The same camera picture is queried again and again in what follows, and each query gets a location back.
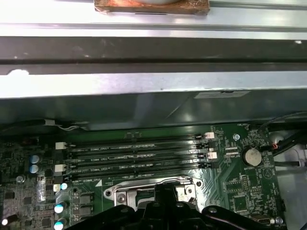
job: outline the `blue capacitor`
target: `blue capacitor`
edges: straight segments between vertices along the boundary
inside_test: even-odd
[[[39,163],[39,161],[40,161],[40,157],[38,155],[32,155],[30,157],[30,162],[32,164],[37,164],[37,163]]]
[[[30,173],[38,173],[38,171],[39,171],[39,167],[36,164],[31,165],[29,168]]]

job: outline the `screw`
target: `screw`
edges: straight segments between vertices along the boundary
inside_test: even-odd
[[[111,196],[111,191],[106,191],[106,196]]]
[[[233,135],[233,139],[234,139],[235,141],[240,140],[240,135],[235,133],[235,134]]]
[[[281,217],[276,217],[276,218],[275,218],[275,223],[276,223],[276,224],[283,224],[283,218],[281,218]]]
[[[210,208],[209,208],[209,212],[211,212],[211,213],[217,213],[217,210],[216,210],[215,208],[213,208],[213,207],[210,207]]]
[[[160,207],[160,204],[158,202],[153,204],[153,207]]]
[[[178,203],[176,204],[176,206],[177,206],[177,207],[184,207],[184,204],[183,204],[183,203],[178,202]]]
[[[123,212],[123,213],[128,212],[128,209],[124,208],[124,209],[121,210],[121,212]]]
[[[23,183],[24,181],[25,181],[24,176],[17,176],[17,177],[16,177],[16,182],[17,182],[17,183],[20,183],[20,184],[21,184],[21,183]]]
[[[124,194],[120,194],[117,197],[117,201],[120,202],[120,203],[124,203],[126,201],[126,196]]]

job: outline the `mounting screw hole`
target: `mounting screw hole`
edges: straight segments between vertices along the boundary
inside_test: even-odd
[[[106,196],[111,196],[111,191],[106,191]]]

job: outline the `capacitor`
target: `capacitor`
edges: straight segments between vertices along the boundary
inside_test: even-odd
[[[68,188],[68,185],[66,183],[61,184],[61,189],[66,190]]]
[[[66,202],[61,201],[60,203],[54,206],[54,211],[59,214],[59,213],[62,213],[65,208],[67,208]]]
[[[40,168],[36,164],[31,165],[30,168],[29,168],[30,173],[38,173],[39,170],[40,170]]]
[[[248,147],[242,153],[242,160],[247,166],[256,167],[261,164],[262,154],[255,147]]]
[[[53,228],[54,230],[62,230],[67,225],[67,220],[65,218],[59,219],[55,222]]]
[[[38,155],[32,155],[31,157],[30,157],[30,162],[32,163],[32,164],[37,164],[37,163],[39,163],[41,161],[41,159],[40,159],[40,157],[38,156]]]
[[[1,223],[2,223],[3,226],[7,226],[7,225],[9,225],[13,222],[18,221],[18,219],[19,219],[18,216],[16,214],[14,214],[14,215],[11,215],[7,218],[4,218]]]

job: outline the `metal rail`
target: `metal rail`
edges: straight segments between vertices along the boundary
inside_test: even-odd
[[[307,39],[305,0],[212,0],[207,17],[101,14],[92,1],[0,3],[0,36]]]

